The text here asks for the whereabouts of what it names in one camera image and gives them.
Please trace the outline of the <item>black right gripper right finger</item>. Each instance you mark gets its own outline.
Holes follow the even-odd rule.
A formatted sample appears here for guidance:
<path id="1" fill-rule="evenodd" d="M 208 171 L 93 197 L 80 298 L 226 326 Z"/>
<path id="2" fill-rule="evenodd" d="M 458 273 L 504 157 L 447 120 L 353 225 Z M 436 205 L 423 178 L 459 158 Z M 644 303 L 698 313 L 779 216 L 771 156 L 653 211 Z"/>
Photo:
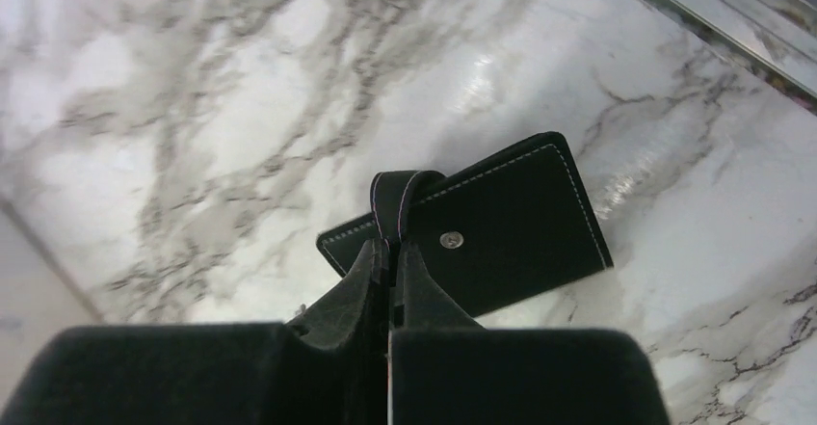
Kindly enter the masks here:
<path id="1" fill-rule="evenodd" d="M 489 330 L 431 278 L 414 244 L 397 272 L 404 323 L 390 336 L 394 424 L 666 424 L 653 369 L 609 330 Z"/>

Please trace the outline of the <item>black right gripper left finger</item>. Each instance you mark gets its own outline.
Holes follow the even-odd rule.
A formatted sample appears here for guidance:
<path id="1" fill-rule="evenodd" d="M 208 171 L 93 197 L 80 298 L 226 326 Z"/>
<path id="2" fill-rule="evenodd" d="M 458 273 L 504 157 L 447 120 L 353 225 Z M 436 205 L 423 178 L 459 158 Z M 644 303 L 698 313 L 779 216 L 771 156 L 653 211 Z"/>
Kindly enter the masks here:
<path id="1" fill-rule="evenodd" d="M 37 354 L 5 424 L 383 424 L 389 250 L 287 323 L 84 326 Z"/>

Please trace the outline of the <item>black leather card holder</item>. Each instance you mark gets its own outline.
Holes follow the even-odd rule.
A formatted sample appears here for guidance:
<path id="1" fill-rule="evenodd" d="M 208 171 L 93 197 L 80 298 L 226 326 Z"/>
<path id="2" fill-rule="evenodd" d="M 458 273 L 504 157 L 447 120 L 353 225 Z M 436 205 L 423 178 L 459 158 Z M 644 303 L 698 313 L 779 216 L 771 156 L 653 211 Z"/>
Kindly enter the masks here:
<path id="1" fill-rule="evenodd" d="M 566 138 L 545 132 L 458 173 L 377 173 L 367 214 L 321 233 L 347 275 L 363 244 L 416 245 L 431 278 L 481 316 L 613 266 Z"/>

